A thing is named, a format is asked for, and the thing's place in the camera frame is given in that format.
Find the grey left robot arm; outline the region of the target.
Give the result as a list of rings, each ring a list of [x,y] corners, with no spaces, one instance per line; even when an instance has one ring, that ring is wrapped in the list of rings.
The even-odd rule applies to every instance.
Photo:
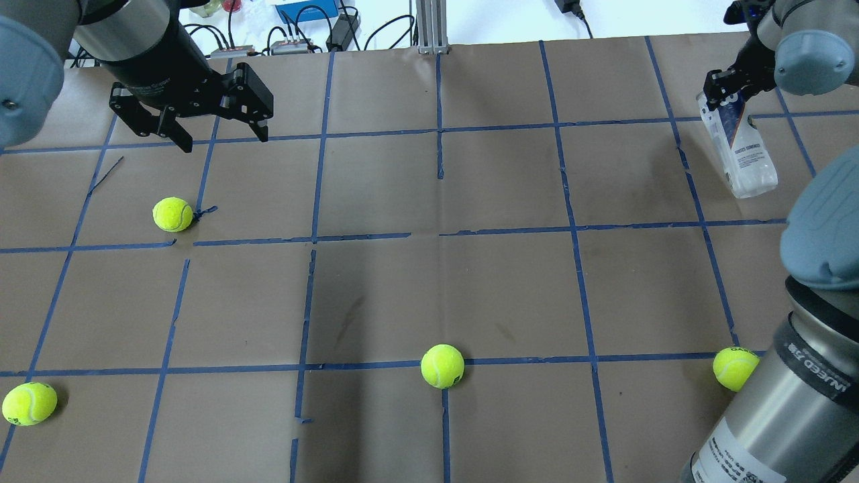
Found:
[[[180,22],[200,1],[3,1],[1,101],[3,148],[33,140],[64,83],[76,42],[114,78],[108,105],[140,137],[193,139],[183,118],[214,115],[245,123],[261,142],[275,98],[246,63],[218,73]]]

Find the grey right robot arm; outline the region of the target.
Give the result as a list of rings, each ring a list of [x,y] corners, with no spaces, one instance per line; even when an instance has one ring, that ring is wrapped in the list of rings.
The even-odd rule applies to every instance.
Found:
[[[780,88],[857,85],[856,1],[734,1],[724,22],[750,37],[697,101],[719,111]],[[857,466],[857,149],[801,193],[781,236],[792,309],[770,349],[684,464],[678,482],[841,482]]]

